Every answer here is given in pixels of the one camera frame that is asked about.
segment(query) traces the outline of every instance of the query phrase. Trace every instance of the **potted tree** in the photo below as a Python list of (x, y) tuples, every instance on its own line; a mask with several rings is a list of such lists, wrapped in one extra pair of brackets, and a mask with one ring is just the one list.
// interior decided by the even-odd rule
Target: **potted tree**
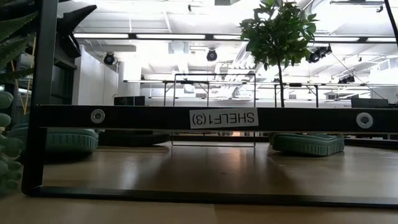
[(280, 103), (285, 107), (282, 80), (282, 65), (288, 67), (309, 59), (311, 52), (307, 45), (314, 40), (317, 29), (316, 14), (305, 16), (293, 2), (262, 0), (260, 8), (254, 9), (254, 18), (240, 23), (241, 39), (248, 40), (246, 50), (250, 51), (256, 64), (262, 63), (265, 70), (278, 66)]

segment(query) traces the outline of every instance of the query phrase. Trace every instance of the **white label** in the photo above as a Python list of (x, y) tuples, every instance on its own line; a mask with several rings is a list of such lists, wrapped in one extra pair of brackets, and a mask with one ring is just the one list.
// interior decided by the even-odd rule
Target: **white label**
[(228, 108), (189, 111), (191, 128), (258, 126), (257, 108)]

